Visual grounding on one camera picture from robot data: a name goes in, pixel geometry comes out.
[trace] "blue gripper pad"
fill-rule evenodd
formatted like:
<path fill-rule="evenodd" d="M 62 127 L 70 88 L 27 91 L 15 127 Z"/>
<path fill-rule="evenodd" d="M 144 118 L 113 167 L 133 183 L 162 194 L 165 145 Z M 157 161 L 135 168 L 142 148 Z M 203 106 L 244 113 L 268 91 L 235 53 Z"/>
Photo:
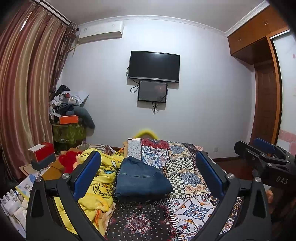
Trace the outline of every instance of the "blue gripper pad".
<path fill-rule="evenodd" d="M 227 183 L 225 172 L 204 151 L 196 154 L 195 162 L 213 197 L 221 201 Z"/>
<path fill-rule="evenodd" d="M 74 182 L 73 197 L 75 201 L 78 201 L 79 198 L 84 197 L 101 165 L 102 159 L 99 152 L 92 151 L 88 158 L 90 158 L 89 162 Z"/>
<path fill-rule="evenodd" d="M 274 154 L 275 153 L 275 147 L 274 145 L 268 143 L 265 140 L 262 140 L 260 138 L 256 138 L 253 141 L 253 147 L 259 149 L 262 152 L 265 152 L 266 154 Z"/>

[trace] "small screen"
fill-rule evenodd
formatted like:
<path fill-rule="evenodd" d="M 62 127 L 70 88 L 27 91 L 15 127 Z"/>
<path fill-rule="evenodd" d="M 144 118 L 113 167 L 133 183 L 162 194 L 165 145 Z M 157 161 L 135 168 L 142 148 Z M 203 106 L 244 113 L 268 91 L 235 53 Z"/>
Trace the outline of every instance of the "small screen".
<path fill-rule="evenodd" d="M 166 82 L 140 81 L 138 100 L 150 102 L 166 102 Z"/>
<path fill-rule="evenodd" d="M 179 82 L 180 55 L 132 51 L 128 76 L 131 79 L 149 79 Z"/>

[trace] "red box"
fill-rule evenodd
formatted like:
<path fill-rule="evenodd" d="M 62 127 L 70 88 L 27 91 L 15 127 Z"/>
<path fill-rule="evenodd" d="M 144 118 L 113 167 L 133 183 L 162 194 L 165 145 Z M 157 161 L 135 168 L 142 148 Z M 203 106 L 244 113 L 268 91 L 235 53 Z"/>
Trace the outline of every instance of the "red box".
<path fill-rule="evenodd" d="M 59 118 L 60 125 L 78 123 L 78 115 L 63 115 Z"/>
<path fill-rule="evenodd" d="M 37 162 L 42 161 L 46 157 L 48 157 L 50 154 L 54 153 L 54 145 L 52 143 L 43 142 L 41 145 L 45 145 L 44 147 L 36 150 L 31 151 L 29 149 L 30 157 Z"/>

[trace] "door frame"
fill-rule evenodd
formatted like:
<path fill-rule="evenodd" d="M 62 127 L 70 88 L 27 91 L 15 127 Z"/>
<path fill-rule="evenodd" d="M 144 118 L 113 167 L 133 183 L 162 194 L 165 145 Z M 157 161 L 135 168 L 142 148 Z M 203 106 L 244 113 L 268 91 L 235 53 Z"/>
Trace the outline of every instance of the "door frame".
<path fill-rule="evenodd" d="M 275 47 L 273 44 L 273 41 L 270 40 L 271 37 L 280 34 L 282 32 L 285 32 L 289 29 L 289 27 L 284 27 L 281 28 L 273 33 L 270 33 L 266 36 L 269 48 L 271 51 L 272 55 L 272 62 L 274 64 L 274 69 L 275 69 L 275 76 L 276 76 L 276 119 L 275 119 L 275 124 L 274 124 L 274 130 L 272 134 L 272 139 L 271 139 L 271 144 L 276 144 L 277 139 L 279 136 L 279 129 L 280 129 L 280 124 L 281 124 L 281 110 L 282 110 L 282 86 L 281 86 L 281 73 L 280 73 L 280 67 L 279 67 L 279 61 L 276 55 Z M 270 61 L 266 61 L 263 63 L 257 63 L 255 65 L 262 65 Z M 257 125 L 257 116 L 258 116 L 258 75 L 257 71 L 255 71 L 255 79 L 256 79 L 256 101 L 255 101 L 255 115 L 254 115 L 254 122 L 253 122 L 253 128 L 252 128 L 252 134 L 250 138 L 250 144 L 251 140 L 254 138 L 255 135 L 255 128 Z"/>

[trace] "ceiling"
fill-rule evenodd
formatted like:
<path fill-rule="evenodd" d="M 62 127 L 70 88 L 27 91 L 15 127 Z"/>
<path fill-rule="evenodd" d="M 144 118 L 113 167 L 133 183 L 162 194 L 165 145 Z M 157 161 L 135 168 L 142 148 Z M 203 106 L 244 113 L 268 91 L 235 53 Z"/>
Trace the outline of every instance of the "ceiling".
<path fill-rule="evenodd" d="M 70 21 L 82 24 L 124 15 L 159 15 L 229 30 L 263 0 L 47 0 Z"/>

